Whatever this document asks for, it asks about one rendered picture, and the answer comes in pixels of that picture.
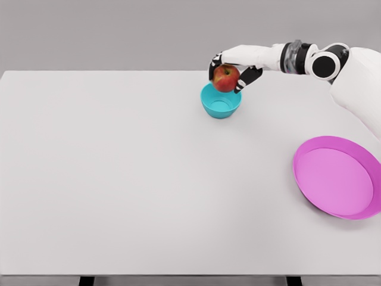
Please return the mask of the pink plate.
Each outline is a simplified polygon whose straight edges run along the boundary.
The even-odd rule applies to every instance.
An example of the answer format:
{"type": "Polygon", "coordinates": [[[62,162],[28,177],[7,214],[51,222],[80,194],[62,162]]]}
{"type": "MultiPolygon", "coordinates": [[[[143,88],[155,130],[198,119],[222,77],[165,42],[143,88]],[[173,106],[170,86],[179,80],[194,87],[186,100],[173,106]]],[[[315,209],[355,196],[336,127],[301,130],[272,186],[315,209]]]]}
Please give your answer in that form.
{"type": "Polygon", "coordinates": [[[381,162],[364,147],[337,136],[318,136],[296,150],[292,170],[304,197],[342,219],[381,213],[381,162]]]}

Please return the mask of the blue bowl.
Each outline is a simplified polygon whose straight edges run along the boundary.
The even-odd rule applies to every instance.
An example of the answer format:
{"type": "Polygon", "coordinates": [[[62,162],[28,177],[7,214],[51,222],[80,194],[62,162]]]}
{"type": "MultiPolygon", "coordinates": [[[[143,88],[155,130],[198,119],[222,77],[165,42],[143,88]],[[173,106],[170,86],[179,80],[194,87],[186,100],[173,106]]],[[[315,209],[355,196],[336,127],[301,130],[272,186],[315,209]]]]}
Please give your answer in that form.
{"type": "Polygon", "coordinates": [[[204,110],[209,116],[216,119],[230,117],[242,102],[242,93],[233,91],[220,92],[212,83],[206,84],[200,93],[200,99],[204,110]]]}

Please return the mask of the red apple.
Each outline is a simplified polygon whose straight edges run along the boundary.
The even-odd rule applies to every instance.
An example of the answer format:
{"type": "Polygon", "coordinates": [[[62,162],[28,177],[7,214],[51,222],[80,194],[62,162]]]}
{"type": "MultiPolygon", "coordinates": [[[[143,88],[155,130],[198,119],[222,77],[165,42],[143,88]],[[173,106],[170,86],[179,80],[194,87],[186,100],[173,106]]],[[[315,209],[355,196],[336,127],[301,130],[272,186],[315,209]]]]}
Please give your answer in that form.
{"type": "Polygon", "coordinates": [[[239,70],[230,64],[223,64],[214,70],[212,84],[219,92],[231,92],[235,89],[240,77],[239,70]]]}

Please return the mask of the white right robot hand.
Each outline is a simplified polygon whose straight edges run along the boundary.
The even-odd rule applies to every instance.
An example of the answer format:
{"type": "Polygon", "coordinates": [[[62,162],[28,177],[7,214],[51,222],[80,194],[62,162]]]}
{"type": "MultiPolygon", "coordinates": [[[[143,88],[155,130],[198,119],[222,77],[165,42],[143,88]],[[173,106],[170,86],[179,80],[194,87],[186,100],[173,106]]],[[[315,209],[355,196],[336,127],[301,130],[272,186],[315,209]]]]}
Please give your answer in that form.
{"type": "Polygon", "coordinates": [[[246,69],[239,75],[234,88],[229,88],[238,94],[243,88],[250,85],[263,75],[263,61],[266,47],[258,45],[239,45],[219,52],[211,60],[208,68],[209,80],[214,79],[215,70],[223,65],[245,66],[246,69]]]}

